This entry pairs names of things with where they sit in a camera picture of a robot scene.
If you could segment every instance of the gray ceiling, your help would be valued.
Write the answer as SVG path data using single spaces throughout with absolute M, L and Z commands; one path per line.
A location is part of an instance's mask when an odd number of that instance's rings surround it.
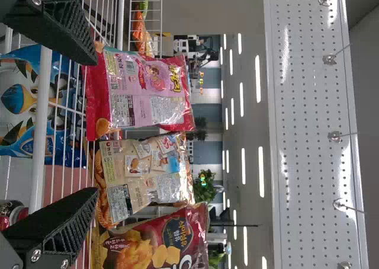
M 379 4 L 379 0 L 346 0 L 349 28 L 364 18 Z

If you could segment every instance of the red can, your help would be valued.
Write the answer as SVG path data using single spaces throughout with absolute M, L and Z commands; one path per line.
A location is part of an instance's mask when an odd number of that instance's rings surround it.
M 14 225 L 28 216 L 29 208 L 17 200 L 0 200 L 0 230 Z

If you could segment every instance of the barcode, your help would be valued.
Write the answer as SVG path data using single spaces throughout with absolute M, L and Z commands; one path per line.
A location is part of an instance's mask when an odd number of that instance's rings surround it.
M 137 194 L 138 206 L 142 207 L 143 203 L 142 203 L 142 196 L 141 196 L 140 187 L 136 187 L 136 194 Z
M 135 73 L 135 70 L 134 70 L 134 65 L 133 65 L 133 61 L 132 60 L 127 60 L 126 61 L 126 70 L 130 73 Z

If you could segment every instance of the red snack bag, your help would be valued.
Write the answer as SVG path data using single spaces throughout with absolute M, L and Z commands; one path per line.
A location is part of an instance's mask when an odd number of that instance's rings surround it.
M 158 124 L 167 131 L 195 129 L 183 56 L 153 59 L 105 47 L 86 76 L 87 139 Z
M 92 234 L 93 269 L 208 268 L 208 207 Z

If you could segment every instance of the nutrition label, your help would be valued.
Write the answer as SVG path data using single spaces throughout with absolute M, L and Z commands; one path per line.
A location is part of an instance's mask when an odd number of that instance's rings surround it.
M 185 100 L 182 97 L 151 96 L 153 124 L 181 124 L 184 122 Z
M 107 192 L 112 221 L 114 223 L 117 223 L 127 219 L 129 213 L 127 210 L 127 197 L 125 195 L 124 186 L 120 185 L 108 188 Z
M 111 112 L 115 127 L 133 127 L 136 125 L 133 104 L 132 95 L 112 94 Z

